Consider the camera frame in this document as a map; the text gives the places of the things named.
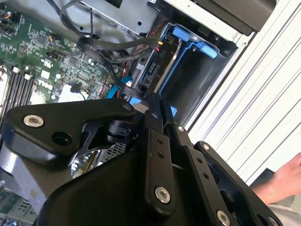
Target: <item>capacitor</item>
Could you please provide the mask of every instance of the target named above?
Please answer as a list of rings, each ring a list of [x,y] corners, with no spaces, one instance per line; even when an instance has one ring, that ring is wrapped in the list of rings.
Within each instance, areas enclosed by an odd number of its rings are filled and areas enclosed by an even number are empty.
[[[88,63],[91,64],[91,66],[95,65],[95,61],[93,59],[88,59]]]

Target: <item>bolt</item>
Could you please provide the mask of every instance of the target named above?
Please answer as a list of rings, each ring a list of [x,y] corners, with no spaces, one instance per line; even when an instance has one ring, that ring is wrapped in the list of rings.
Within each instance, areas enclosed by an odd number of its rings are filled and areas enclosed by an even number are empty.
[[[181,132],[185,132],[185,129],[182,126],[178,126],[178,130]]]
[[[123,108],[130,111],[131,110],[131,107],[129,105],[123,105]]]
[[[164,187],[157,187],[155,190],[155,195],[156,195],[156,198],[164,204],[167,204],[170,202],[170,195]]]
[[[225,225],[225,226],[230,226],[230,220],[228,216],[221,210],[218,210],[217,213],[217,218],[220,220],[220,222]]]
[[[23,122],[26,126],[33,127],[33,128],[39,128],[44,125],[43,119],[36,115],[25,116],[25,118],[23,119]]]
[[[273,226],[278,226],[278,223],[275,221],[273,217],[269,217],[270,222],[272,222]]]
[[[209,151],[209,150],[210,150],[210,148],[209,148],[209,146],[208,146],[207,144],[202,144],[202,147],[203,147],[206,151]]]

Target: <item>motherboard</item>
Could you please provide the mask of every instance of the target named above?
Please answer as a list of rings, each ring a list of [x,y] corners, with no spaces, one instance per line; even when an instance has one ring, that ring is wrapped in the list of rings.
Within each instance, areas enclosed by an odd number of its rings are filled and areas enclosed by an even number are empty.
[[[0,4],[0,70],[1,82],[6,83],[0,84],[1,89],[6,87],[0,101],[9,91],[7,83],[14,81],[18,84],[10,92],[29,89],[23,92],[28,95],[24,104],[106,98],[111,88],[107,69],[80,52],[76,43],[4,4]],[[120,76],[123,68],[115,66],[114,71]],[[70,92],[74,85],[80,93]]]

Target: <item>human hand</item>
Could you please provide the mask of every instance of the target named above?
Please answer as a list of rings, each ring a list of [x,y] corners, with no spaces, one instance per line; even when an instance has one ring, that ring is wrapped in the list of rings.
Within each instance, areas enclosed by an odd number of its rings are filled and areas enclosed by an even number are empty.
[[[253,191],[265,203],[271,204],[301,193],[301,153],[282,166],[266,184]]]

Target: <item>green circuit board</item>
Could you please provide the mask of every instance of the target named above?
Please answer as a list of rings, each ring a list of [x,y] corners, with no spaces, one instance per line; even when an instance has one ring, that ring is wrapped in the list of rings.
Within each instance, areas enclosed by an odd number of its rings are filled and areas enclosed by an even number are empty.
[[[14,67],[15,71],[26,73],[35,79],[32,104],[60,102],[65,85],[77,83],[81,83],[81,90],[87,99],[107,96],[111,80],[107,79],[102,88],[104,78],[108,75],[107,69],[80,53],[74,42],[12,9],[2,7],[0,17],[1,65]],[[51,42],[50,36],[55,37],[54,42],[59,49],[78,54],[66,56],[61,53]],[[115,68],[118,75],[122,70],[123,68]]]

